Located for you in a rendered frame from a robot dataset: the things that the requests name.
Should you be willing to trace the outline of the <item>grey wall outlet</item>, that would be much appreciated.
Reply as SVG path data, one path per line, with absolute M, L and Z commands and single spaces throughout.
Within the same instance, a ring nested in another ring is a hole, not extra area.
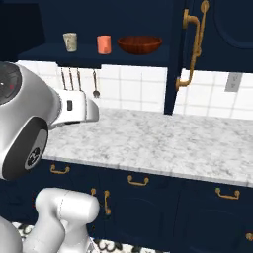
M 242 73 L 230 72 L 225 85 L 225 92 L 237 92 L 242 79 Z

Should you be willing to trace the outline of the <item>navy base cabinet door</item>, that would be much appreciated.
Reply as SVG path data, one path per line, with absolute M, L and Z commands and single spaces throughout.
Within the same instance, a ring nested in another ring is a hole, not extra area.
M 178 207 L 171 253 L 253 253 L 253 211 L 225 211 L 200 202 Z
M 0 213 L 14 224 L 23 240 L 31 233 L 38 218 L 35 200 L 43 188 L 46 186 L 40 178 L 0 180 Z
M 103 219 L 105 238 L 160 251 L 172 248 L 177 197 L 174 194 L 147 197 L 108 197 L 110 215 Z

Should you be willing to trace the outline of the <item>hanging brown-handled utensil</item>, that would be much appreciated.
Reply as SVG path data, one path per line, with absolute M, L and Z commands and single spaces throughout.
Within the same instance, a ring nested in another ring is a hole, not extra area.
M 79 91 L 82 91 L 82 87 L 81 87 L 81 75 L 80 75 L 79 68 L 76 68 L 76 72 L 77 72 L 77 80 L 78 80 Z
M 61 73 L 61 79 L 62 79 L 63 88 L 64 88 L 64 90 L 67 90 L 67 88 L 66 88 L 66 82 L 65 82 L 65 77 L 64 77 L 64 73 L 63 73 L 62 67 L 60 67 L 60 73 Z
M 68 67 L 68 72 L 69 72 L 69 80 L 70 80 L 71 89 L 74 90 L 72 72 L 71 72 L 71 68 L 70 67 Z

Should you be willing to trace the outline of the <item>beige speckled glass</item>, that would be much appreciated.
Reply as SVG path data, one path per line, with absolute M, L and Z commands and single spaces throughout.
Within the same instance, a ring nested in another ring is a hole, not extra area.
M 77 50 L 77 34 L 76 33 L 65 33 L 63 35 L 66 50 L 68 52 L 74 52 Z

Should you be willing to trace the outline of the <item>brown wooden bowl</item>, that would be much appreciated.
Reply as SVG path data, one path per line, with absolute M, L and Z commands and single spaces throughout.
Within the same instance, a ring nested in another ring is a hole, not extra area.
M 127 36 L 117 39 L 118 46 L 125 52 L 134 55 L 153 53 L 162 45 L 162 38 L 154 36 Z

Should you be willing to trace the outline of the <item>dark open cabinet door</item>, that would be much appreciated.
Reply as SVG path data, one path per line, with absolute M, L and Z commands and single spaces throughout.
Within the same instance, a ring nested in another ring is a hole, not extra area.
M 18 61 L 21 53 L 44 43 L 38 3 L 0 0 L 0 61 Z

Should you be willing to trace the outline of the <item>salmon orange glass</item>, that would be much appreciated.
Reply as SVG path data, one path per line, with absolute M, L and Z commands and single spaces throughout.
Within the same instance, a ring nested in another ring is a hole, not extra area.
M 112 52 L 111 37 L 97 36 L 97 48 L 99 54 L 110 54 Z

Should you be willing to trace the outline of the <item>navy open cabinet door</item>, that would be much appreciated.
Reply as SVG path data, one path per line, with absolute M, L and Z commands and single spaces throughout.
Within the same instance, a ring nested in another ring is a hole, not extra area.
M 171 28 L 169 32 L 169 62 L 167 69 L 164 114 L 172 115 L 176 100 L 176 80 L 181 75 L 184 50 L 183 16 L 186 0 L 173 0 Z

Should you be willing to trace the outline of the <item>navy open wall cabinet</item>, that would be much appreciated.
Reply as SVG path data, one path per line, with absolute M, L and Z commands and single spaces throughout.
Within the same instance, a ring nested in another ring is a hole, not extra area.
M 20 54 L 22 59 L 62 61 L 69 65 L 167 66 L 171 0 L 38 0 L 45 43 Z M 68 52 L 63 35 L 77 34 L 77 50 Z M 112 52 L 99 54 L 97 36 L 110 36 Z M 124 52 L 117 39 L 127 36 L 162 38 L 148 55 Z

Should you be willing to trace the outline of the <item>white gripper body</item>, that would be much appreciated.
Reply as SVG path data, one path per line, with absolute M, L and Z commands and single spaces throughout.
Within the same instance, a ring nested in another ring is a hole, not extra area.
M 97 122 L 99 120 L 99 107 L 91 100 L 86 100 L 86 121 Z

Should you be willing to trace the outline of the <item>navy drawer front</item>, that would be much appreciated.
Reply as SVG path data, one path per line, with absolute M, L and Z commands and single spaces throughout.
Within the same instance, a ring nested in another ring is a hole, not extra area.
M 100 168 L 98 172 L 100 186 L 109 190 L 111 197 L 147 197 L 148 195 L 165 195 L 178 192 L 183 180 L 175 177 L 155 175 L 141 172 Z M 130 185 L 127 176 L 131 175 L 134 181 L 149 178 L 149 183 L 144 187 Z
M 189 200 L 198 201 L 220 211 L 253 211 L 253 188 L 187 180 L 184 193 Z
M 69 166 L 70 172 L 64 175 L 52 174 L 49 170 L 51 164 L 55 164 L 57 169 L 64 169 L 65 166 Z M 89 192 L 92 188 L 99 187 L 97 169 L 88 165 L 42 160 L 38 173 L 42 184 L 47 187 L 56 187 L 78 192 Z

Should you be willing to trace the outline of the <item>navy closed wall cabinet door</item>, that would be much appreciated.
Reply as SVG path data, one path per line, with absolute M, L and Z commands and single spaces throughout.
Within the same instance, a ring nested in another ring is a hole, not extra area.
M 253 0 L 208 0 L 195 69 L 253 73 Z

